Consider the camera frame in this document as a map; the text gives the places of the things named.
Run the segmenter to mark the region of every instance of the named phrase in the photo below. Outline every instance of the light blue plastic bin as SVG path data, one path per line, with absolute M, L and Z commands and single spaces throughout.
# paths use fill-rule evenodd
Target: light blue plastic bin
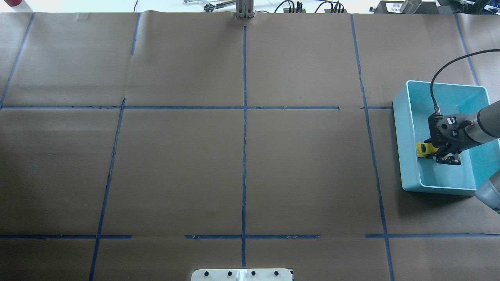
M 394 99 L 397 150 L 406 191 L 474 196 L 474 191 L 500 168 L 500 143 L 494 140 L 460 154 L 462 165 L 417 158 L 417 142 L 430 137 L 427 118 L 434 112 L 430 82 L 408 81 Z M 441 114 L 472 114 L 490 104 L 481 86 L 434 83 Z

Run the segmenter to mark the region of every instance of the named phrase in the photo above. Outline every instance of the blue tape line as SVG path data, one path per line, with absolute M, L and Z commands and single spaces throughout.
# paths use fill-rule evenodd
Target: blue tape line
M 223 235 L 184 235 L 186 239 L 241 239 L 239 234 L 223 234 Z
M 102 200 L 102 209 L 100 211 L 99 226 L 97 228 L 97 237 L 95 239 L 95 247 L 94 247 L 94 254 L 92 257 L 92 265 L 90 267 L 90 275 L 88 276 L 89 281 L 92 281 L 94 279 L 94 271 L 96 269 L 97 255 L 99 252 L 99 242 L 101 240 L 101 233 L 103 232 L 104 214 L 106 212 L 106 204 L 108 202 L 108 193 L 110 192 L 111 175 L 113 173 L 113 167 L 115 166 L 115 157 L 117 154 L 118 135 L 120 134 L 120 128 L 122 127 L 124 106 L 125 106 L 125 98 L 121 102 L 120 115 L 118 116 L 118 125 L 116 125 L 116 134 L 114 135 L 113 151 L 111 153 L 111 161 L 109 163 L 109 171 L 107 173 L 106 189 L 104 190 L 104 199 Z
M 4 109 L 84 109 L 84 110 L 119 110 L 121 106 L 113 105 L 6 105 Z M 245 110 L 245 106 L 189 106 L 189 105 L 128 105 L 126 110 Z M 339 106 L 247 106 L 247 110 L 340 110 Z
M 387 235 L 387 224 L 386 224 L 386 214 L 384 212 L 384 202 L 382 200 L 382 190 L 380 188 L 380 179 L 379 179 L 379 171 L 377 169 L 377 159 L 375 157 L 375 147 L 374 147 L 374 142 L 372 138 L 372 128 L 370 127 L 370 117 L 368 115 L 368 103 L 367 103 L 367 96 L 365 93 L 365 86 L 363 85 L 363 79 L 361 76 L 361 61 L 360 61 L 360 53 L 358 49 L 358 40 L 356 39 L 356 28 L 354 25 L 354 16 L 353 14 L 350 15 L 350 23 L 352 27 L 352 38 L 354 40 L 354 51 L 356 53 L 356 62 L 357 62 L 357 72 L 359 75 L 359 85 L 361 86 L 361 92 L 363 94 L 363 105 L 364 105 L 364 115 L 366 118 L 366 126 L 368 128 L 368 139 L 370 142 L 370 149 L 371 149 L 371 160 L 373 163 L 373 168 L 375 169 L 375 178 L 376 178 L 376 188 L 378 192 L 378 204 L 380 207 L 380 217 L 382 220 L 382 228 L 383 228 L 383 233 Z M 385 240 L 385 252 L 387 254 L 387 264 L 389 267 L 389 276 L 390 280 L 394 281 L 394 270 L 393 270 L 393 260 L 391 257 L 391 248 L 389 245 L 389 238 L 387 236 L 384 238 Z
M 137 23 L 135 24 L 135 33 L 133 34 L 133 42 L 132 42 L 132 50 L 130 51 L 130 55 L 133 56 L 136 51 L 136 41 L 137 41 L 137 33 L 139 31 L 139 21 L 141 20 L 141 13 L 137 14 Z
M 248 106 L 249 110 L 340 110 L 340 106 Z
M 247 267 L 247 26 L 243 27 L 243 171 L 241 200 L 241 268 Z
M 469 51 L 467 50 L 466 42 L 464 40 L 464 36 L 462 35 L 462 28 L 460 28 L 459 16 L 456 13 L 455 13 L 455 22 L 456 22 L 456 28 L 458 29 L 458 35 L 460 36 L 460 41 L 462 42 L 463 51 L 465 52 L 466 55 L 468 55 Z M 472 73 L 472 79 L 474 79 L 474 83 L 476 85 L 479 85 L 478 79 L 476 78 L 476 72 L 474 71 L 474 67 L 472 66 L 471 57 L 467 58 L 467 62 L 469 64 L 469 69 L 470 72 Z
M 360 108 L 360 110 L 393 110 L 394 107 L 392 106 L 363 106 Z
M 0 239 L 96 239 L 97 235 L 4 234 Z M 103 235 L 101 239 L 132 239 L 132 235 Z
M 500 234 L 487 233 L 426 233 L 426 234 L 367 234 L 365 238 L 380 239 L 380 238 L 500 238 Z
M 248 234 L 247 239 L 317 239 L 320 234 Z
M 21 52 L 26 43 L 26 39 L 28 38 L 28 34 L 30 33 L 31 26 L 33 24 L 33 19 L 35 18 L 35 13 L 31 14 L 31 18 L 29 19 L 28 27 L 26 28 L 26 32 L 24 33 L 24 37 L 22 38 L 21 46 L 19 46 L 19 51 L 17 51 L 17 55 L 14 60 L 14 64 L 12 65 L 12 69 L 10 70 L 10 75 L 7 79 L 7 84 L 5 85 L 5 89 L 3 90 L 3 94 L 0 99 L 0 109 L 4 106 L 5 97 L 7 96 L 7 92 L 9 91 L 9 87 L 11 86 L 12 77 L 14 76 L 14 72 L 16 71 L 16 67 L 19 63 L 19 58 L 21 57 Z
M 166 106 L 125 106 L 126 110 L 243 110 L 244 106 L 184 106 L 184 105 L 166 105 Z
M 209 239 L 241 239 L 239 234 L 222 235 L 184 235 L 189 240 L 209 240 Z M 317 239 L 320 234 L 247 234 L 246 239 Z
M 120 106 L 6 105 L 3 108 L 19 110 L 119 110 Z

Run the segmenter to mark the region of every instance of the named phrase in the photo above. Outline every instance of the white plastic fixture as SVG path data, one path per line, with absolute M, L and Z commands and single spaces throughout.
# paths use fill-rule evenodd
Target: white plastic fixture
M 197 269 L 191 281 L 293 281 L 294 271 L 286 268 Z

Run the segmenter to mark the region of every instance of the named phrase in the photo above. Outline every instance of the white label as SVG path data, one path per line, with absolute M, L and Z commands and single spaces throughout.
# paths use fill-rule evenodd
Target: white label
M 401 14 L 401 5 L 399 3 L 385 3 L 387 7 L 387 12 L 389 13 L 399 13 Z

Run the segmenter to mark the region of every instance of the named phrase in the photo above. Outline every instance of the metal bracket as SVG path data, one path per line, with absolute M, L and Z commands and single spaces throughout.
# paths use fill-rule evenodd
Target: metal bracket
M 254 17 L 254 0 L 236 0 L 236 17 L 251 19 Z
M 210 4 L 210 3 L 207 3 L 207 4 L 205 4 L 205 6 L 203 8 L 205 10 L 205 13 L 212 13 L 215 9 L 220 9 L 220 8 L 232 6 L 234 4 L 236 4 L 236 1 L 230 0 L 230 1 L 222 2 L 222 3 L 218 3 L 215 6 Z
M 294 281 L 294 271 L 286 268 L 198 269 L 191 281 Z

